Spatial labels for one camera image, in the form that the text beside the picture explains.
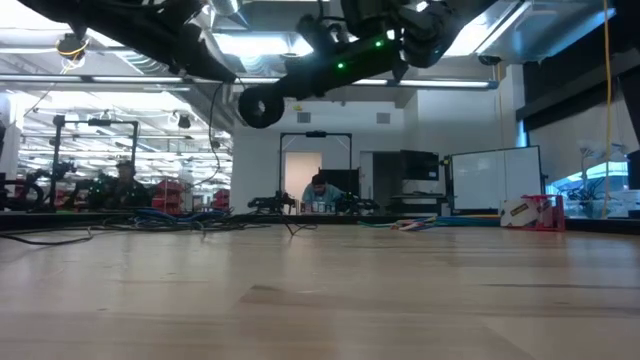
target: man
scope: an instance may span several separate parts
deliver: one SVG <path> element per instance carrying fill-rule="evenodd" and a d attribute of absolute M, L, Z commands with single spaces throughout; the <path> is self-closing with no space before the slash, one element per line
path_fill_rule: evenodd
<path fill-rule="evenodd" d="M 327 184 L 324 176 L 318 174 L 311 179 L 311 184 L 307 185 L 302 194 L 302 202 L 305 204 L 316 202 L 333 203 L 338 200 L 344 192 L 337 187 Z"/>
<path fill-rule="evenodd" d="M 118 178 L 104 176 L 89 191 L 90 207 L 122 209 L 127 207 L 147 207 L 151 197 L 147 189 L 133 176 L 135 169 L 131 161 L 122 161 L 116 165 Z"/>

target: wooden tabletop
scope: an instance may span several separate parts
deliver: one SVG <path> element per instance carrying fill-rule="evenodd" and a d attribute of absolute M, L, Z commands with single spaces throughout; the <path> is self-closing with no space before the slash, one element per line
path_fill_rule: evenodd
<path fill-rule="evenodd" d="M 0 240 L 0 359 L 636 360 L 637 240 L 324 225 Z"/>

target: black wheel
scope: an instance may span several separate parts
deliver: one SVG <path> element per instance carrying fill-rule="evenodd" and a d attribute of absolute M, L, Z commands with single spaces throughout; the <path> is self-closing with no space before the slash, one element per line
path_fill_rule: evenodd
<path fill-rule="evenodd" d="M 248 88 L 240 95 L 238 111 L 247 125 L 264 129 L 284 114 L 284 98 L 270 85 Z"/>

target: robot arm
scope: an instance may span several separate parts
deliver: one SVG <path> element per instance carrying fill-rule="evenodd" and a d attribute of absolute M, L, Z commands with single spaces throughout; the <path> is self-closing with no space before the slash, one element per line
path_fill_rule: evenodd
<path fill-rule="evenodd" d="M 212 55 L 201 40 L 202 29 L 191 21 L 202 0 L 19 1 L 51 20 L 68 23 L 80 40 L 92 28 L 169 65 L 174 73 L 223 82 L 236 79 L 223 59 Z M 409 65 L 426 68 L 438 62 L 460 30 L 496 1 L 426 0 L 426 7 L 418 9 L 410 6 L 411 0 L 341 0 L 344 19 L 305 15 L 296 30 L 314 52 L 288 59 L 287 75 L 277 83 L 245 90 L 240 115 L 248 125 L 265 128 L 282 117 L 285 97 L 322 97 L 388 71 L 400 81 Z M 212 1 L 213 8 L 224 15 L 226 10 L 217 3 Z M 233 3 L 237 6 L 231 11 L 237 11 L 240 1 Z M 347 31 L 358 40 L 349 42 Z"/>
<path fill-rule="evenodd" d="M 266 128 L 282 117 L 285 97 L 322 97 L 388 71 L 399 82 L 409 65 L 427 68 L 437 63 L 460 30 L 496 1 L 429 0 L 418 11 L 406 6 L 408 0 L 342 0 L 347 30 L 358 37 L 354 42 L 341 36 L 341 25 L 326 26 L 325 19 L 305 15 L 296 30 L 314 52 L 288 59 L 287 75 L 275 84 L 245 90 L 240 115 L 249 126 Z"/>

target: computer screen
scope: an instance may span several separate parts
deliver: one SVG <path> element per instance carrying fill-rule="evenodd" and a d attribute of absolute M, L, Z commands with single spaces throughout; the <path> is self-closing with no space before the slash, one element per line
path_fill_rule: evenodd
<path fill-rule="evenodd" d="M 437 153 L 401 150 L 405 180 L 438 181 L 440 157 Z"/>

